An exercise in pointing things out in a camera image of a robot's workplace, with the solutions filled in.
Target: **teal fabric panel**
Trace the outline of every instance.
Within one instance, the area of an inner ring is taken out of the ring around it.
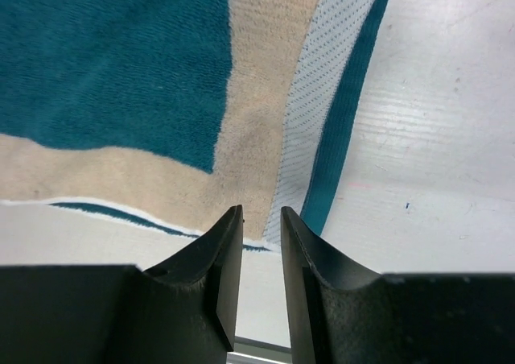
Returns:
[[[212,172],[229,0],[0,0],[0,133]]]
[[[318,235],[322,234],[338,188],[361,89],[387,2],[374,1],[348,58],[323,125],[310,186],[300,215]]]
[[[152,221],[148,221],[142,217],[138,217],[136,215],[132,215],[130,213],[126,213],[125,211],[121,211],[120,209],[112,209],[110,207],[105,207],[104,205],[94,205],[90,203],[55,203],[53,204],[55,207],[60,207],[62,209],[75,209],[79,211],[85,211],[86,213],[99,213],[102,215],[106,215],[107,217],[113,217],[117,219],[122,219],[123,221],[127,221],[129,223],[134,223],[135,225],[142,225],[144,227],[149,227],[152,229],[163,231],[166,234],[170,235],[180,235],[187,238],[197,239],[197,235],[185,234],[177,230],[173,230],[169,227],[165,227],[164,225],[157,225]],[[256,246],[248,246],[243,245],[243,250],[250,251],[269,251],[265,247],[256,247]]]

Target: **beige stripe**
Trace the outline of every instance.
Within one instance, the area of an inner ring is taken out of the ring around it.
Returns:
[[[207,230],[245,208],[262,237],[277,181],[286,97],[318,0],[230,0],[233,70],[213,175],[145,151],[61,151],[0,134],[0,199],[86,196]]]

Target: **cloth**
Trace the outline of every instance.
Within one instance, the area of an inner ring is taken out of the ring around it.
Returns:
[[[0,0],[0,199],[321,233],[387,0]]]

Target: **white surface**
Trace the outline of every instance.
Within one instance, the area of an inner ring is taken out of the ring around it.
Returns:
[[[148,267],[187,242],[49,207],[0,223],[0,263]],[[515,271],[515,0],[389,1],[324,237],[376,271]],[[279,257],[244,253],[237,334],[289,345]]]

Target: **table surface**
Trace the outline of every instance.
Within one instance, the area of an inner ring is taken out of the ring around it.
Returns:
[[[152,266],[185,238],[0,206],[0,263]],[[515,271],[515,0],[389,0],[323,236],[375,271]],[[281,259],[244,253],[237,335],[289,346]]]

